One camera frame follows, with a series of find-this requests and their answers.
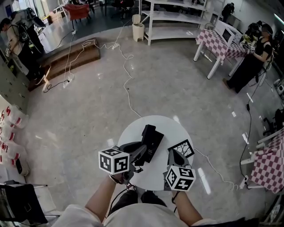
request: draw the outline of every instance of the shelf board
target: shelf board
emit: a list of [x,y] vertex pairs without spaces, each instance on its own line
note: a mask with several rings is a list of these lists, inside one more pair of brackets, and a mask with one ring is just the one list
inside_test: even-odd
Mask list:
[[[142,11],[142,13],[148,16],[150,14],[150,11]],[[153,20],[172,20],[197,24],[206,24],[208,22],[207,20],[202,19],[199,16],[167,11],[154,11]]]
[[191,0],[145,0],[145,1],[151,3],[153,2],[154,4],[178,5],[178,6],[206,11],[204,5],[201,4],[194,5],[192,4]]
[[[155,39],[176,39],[176,38],[196,38],[200,33],[200,29],[195,27],[172,27],[160,26],[152,27],[151,40]],[[145,34],[149,36],[149,28],[145,28]]]

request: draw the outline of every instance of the wrist strap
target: wrist strap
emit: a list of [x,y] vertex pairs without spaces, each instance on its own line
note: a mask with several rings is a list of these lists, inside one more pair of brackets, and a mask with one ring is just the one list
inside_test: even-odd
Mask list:
[[118,179],[116,179],[113,175],[108,174],[108,176],[115,182],[116,184],[122,184]]

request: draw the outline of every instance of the wooden platform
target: wooden platform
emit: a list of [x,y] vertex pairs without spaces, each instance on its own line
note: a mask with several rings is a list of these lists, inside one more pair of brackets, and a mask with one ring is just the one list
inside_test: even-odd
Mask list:
[[[70,62],[75,60],[78,54],[83,50],[82,43],[78,43],[74,46],[71,46],[71,51],[69,55],[69,61],[66,67],[66,75],[69,75],[69,65]],[[42,63],[41,67],[44,69],[45,73],[51,67],[50,72],[48,74],[47,79],[51,80],[65,72],[65,66],[68,59],[69,47],[60,51],[58,54],[55,54],[49,58],[46,58]],[[71,70],[75,69],[79,66],[85,65],[87,63],[93,62],[95,60],[100,59],[99,49],[94,45],[94,42],[89,46],[85,47],[85,50],[80,54],[76,61],[72,62]],[[29,85],[29,91],[34,90],[38,86],[44,84],[42,81],[39,85],[36,85],[36,81],[32,80]]]

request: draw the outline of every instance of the round white table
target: round white table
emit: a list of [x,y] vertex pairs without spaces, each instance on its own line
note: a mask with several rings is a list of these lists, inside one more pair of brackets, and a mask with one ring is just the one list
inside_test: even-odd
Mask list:
[[[146,125],[156,126],[156,131],[164,134],[164,137],[150,163],[145,162],[140,173],[134,173],[130,180],[133,185],[151,191],[164,190],[163,173],[167,171],[168,148],[188,139],[193,148],[191,138],[187,131],[176,121],[164,116],[147,116],[132,122],[121,134],[118,146],[141,141],[142,132]],[[192,165],[193,155],[188,158]]]

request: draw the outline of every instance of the brown shoe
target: brown shoe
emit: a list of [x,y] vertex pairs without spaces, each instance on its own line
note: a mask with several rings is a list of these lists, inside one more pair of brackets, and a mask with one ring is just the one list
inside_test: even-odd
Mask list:
[[227,84],[227,80],[225,78],[222,79],[223,83],[226,85],[226,87],[230,90],[231,88],[229,87],[229,85]]

